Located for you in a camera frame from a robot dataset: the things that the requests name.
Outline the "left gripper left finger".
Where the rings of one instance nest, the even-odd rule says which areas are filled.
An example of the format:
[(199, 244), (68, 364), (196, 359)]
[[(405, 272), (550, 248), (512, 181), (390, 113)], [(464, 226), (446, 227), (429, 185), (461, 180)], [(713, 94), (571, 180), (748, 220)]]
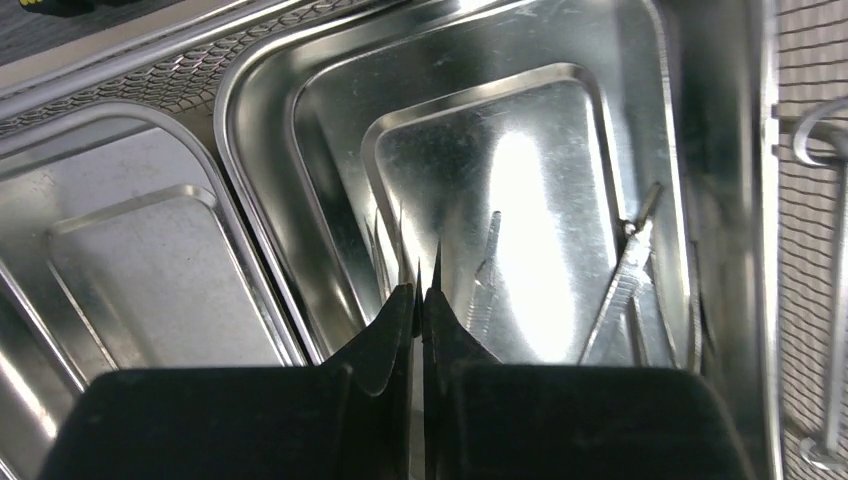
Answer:
[(415, 290), (308, 367), (119, 370), (76, 402), (43, 479), (404, 479)]

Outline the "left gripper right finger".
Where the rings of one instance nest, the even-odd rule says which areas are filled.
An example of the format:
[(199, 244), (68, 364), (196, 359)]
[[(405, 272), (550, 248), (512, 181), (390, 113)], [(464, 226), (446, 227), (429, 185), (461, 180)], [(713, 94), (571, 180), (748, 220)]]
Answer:
[(502, 364), (423, 304), (430, 479), (750, 479), (719, 397), (675, 369)]

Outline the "wire mesh steel basket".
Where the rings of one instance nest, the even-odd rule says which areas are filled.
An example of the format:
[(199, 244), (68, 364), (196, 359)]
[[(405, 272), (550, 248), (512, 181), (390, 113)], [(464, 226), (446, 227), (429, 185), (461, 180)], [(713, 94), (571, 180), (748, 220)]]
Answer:
[[(235, 54), (270, 33), (356, 1), (142, 1), (71, 19), (1, 5), (1, 131), (9, 134), (105, 98), (162, 110), (209, 110)], [(696, 28), (729, 71), (732, 29), (761, 70), (763, 101), (776, 115), (800, 115), (847, 93), (847, 5), (843, 1), (665, 1), (675, 43), (692, 67)], [(780, 162), (781, 341), (784, 474), (826, 479), (801, 455), (802, 439), (824, 426), (826, 330), (835, 290), (840, 174), (795, 163), (789, 141)]]

